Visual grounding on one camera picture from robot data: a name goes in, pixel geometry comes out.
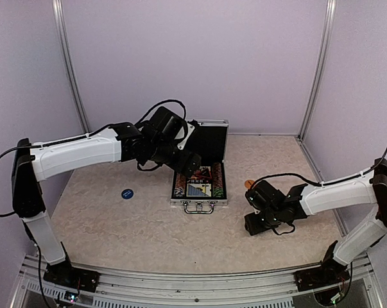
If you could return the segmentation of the aluminium poker case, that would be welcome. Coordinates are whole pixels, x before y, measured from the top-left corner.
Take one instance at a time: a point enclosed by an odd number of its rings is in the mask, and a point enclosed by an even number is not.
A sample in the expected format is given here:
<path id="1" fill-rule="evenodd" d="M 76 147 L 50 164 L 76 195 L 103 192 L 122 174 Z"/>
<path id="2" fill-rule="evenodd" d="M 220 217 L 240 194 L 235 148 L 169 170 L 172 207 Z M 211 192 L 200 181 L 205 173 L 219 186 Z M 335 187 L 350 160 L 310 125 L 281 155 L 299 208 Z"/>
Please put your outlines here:
<path id="1" fill-rule="evenodd" d="M 227 148 L 228 121 L 226 119 L 200 119 L 197 121 L 199 128 L 189 138 L 186 148 L 201 156 L 201 166 L 190 177 L 186 177 L 187 184 L 213 184 L 212 165 L 215 162 L 221 164 L 223 172 L 224 198 L 214 197 L 184 197 L 173 196 L 175 178 L 173 175 L 173 186 L 170 204 L 172 207 L 182 207 L 186 214 L 208 215 L 214 212 L 215 207 L 226 207 L 228 205 L 227 184 L 225 176 L 225 151 Z"/>

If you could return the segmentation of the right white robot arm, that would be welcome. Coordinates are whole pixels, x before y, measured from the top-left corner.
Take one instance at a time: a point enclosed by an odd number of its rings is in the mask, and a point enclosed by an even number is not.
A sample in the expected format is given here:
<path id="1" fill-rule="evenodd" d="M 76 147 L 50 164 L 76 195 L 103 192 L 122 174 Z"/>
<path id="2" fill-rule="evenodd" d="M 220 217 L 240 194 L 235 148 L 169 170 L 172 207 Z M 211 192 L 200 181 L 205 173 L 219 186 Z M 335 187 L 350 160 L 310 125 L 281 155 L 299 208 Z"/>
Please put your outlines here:
<path id="1" fill-rule="evenodd" d="M 246 191 L 245 198 L 254 211 L 245 216 L 245 228 L 257 235 L 285 223 L 292 227 L 294 221 L 314 216 L 320 212 L 371 204 L 372 210 L 360 224 L 342 240 L 327 250 L 324 265 L 316 270 L 316 279 L 329 285 L 340 276 L 360 253 L 387 234 L 387 160 L 378 158 L 375 164 L 352 176 L 333 182 L 304 180 L 287 194 L 274 188 L 264 176 Z"/>

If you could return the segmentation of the green chip stack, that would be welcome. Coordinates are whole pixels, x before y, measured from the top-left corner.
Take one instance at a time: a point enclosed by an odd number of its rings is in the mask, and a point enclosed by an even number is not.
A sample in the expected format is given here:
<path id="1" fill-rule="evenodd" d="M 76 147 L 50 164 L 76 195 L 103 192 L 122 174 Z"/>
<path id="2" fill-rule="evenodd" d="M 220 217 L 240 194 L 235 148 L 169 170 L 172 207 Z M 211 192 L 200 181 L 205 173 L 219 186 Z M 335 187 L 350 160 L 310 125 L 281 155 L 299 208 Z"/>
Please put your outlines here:
<path id="1" fill-rule="evenodd" d="M 225 197 L 225 189 L 222 185 L 214 184 L 212 186 L 212 197 L 214 198 L 224 198 Z"/>

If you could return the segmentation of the blue round button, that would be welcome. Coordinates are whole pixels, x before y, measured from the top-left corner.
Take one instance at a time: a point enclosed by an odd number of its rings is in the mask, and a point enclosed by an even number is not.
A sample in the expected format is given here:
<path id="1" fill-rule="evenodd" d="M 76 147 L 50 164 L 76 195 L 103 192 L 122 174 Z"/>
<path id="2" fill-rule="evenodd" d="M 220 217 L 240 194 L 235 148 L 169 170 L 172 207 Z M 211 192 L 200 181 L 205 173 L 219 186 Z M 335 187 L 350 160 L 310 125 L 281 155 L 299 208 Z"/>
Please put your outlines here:
<path id="1" fill-rule="evenodd" d="M 131 199 L 133 196 L 134 196 L 134 191 L 133 191 L 132 189 L 124 189 L 124 190 L 121 192 L 121 197 L 122 197 L 124 200 L 129 200 L 129 199 Z"/>

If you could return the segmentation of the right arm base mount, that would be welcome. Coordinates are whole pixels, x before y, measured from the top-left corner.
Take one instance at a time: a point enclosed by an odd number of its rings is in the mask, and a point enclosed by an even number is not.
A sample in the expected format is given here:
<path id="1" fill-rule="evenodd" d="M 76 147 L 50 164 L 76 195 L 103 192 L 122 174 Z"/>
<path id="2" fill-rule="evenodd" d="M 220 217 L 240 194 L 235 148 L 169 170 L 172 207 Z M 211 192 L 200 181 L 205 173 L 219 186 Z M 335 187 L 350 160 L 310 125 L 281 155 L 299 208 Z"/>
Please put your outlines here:
<path id="1" fill-rule="evenodd" d="M 319 266 L 294 273 L 298 291 L 325 287 L 350 279 L 351 274 L 347 269 L 347 265 L 342 265 L 334 259 L 334 250 L 337 243 L 335 241 L 328 247 Z"/>

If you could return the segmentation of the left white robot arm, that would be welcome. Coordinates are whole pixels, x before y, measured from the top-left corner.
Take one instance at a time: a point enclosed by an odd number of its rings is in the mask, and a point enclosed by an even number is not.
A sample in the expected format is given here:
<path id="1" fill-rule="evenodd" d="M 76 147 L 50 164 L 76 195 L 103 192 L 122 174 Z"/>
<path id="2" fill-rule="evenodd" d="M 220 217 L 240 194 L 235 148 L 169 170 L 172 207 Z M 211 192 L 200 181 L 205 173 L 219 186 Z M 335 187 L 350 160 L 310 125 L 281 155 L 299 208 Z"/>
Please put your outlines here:
<path id="1" fill-rule="evenodd" d="M 99 130 L 51 142 L 17 145 L 12 171 L 12 206 L 26 225 L 28 234 L 39 246 L 51 272 L 63 285 L 73 284 L 78 276 L 68 264 L 67 253 L 56 238 L 42 198 L 40 183 L 48 178 L 95 164 L 136 160 L 139 167 L 152 161 L 166 165 L 186 177 L 200 166 L 201 157 L 186 148 L 198 129 L 165 107 L 151 118 L 136 124 L 108 124 Z"/>

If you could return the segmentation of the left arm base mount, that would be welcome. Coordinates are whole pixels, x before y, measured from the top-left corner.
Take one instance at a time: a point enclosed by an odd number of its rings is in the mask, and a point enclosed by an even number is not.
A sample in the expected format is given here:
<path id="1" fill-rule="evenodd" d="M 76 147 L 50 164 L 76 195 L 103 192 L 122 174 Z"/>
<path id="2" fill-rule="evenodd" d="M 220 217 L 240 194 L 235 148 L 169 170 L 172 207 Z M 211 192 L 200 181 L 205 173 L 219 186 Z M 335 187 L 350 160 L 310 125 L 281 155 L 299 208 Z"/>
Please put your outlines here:
<path id="1" fill-rule="evenodd" d="M 63 243 L 62 249 L 65 253 L 65 259 L 55 265 L 47 264 L 44 280 L 59 286 L 76 289 L 77 291 L 95 293 L 99 283 L 100 273 L 89 269 L 74 267 Z"/>

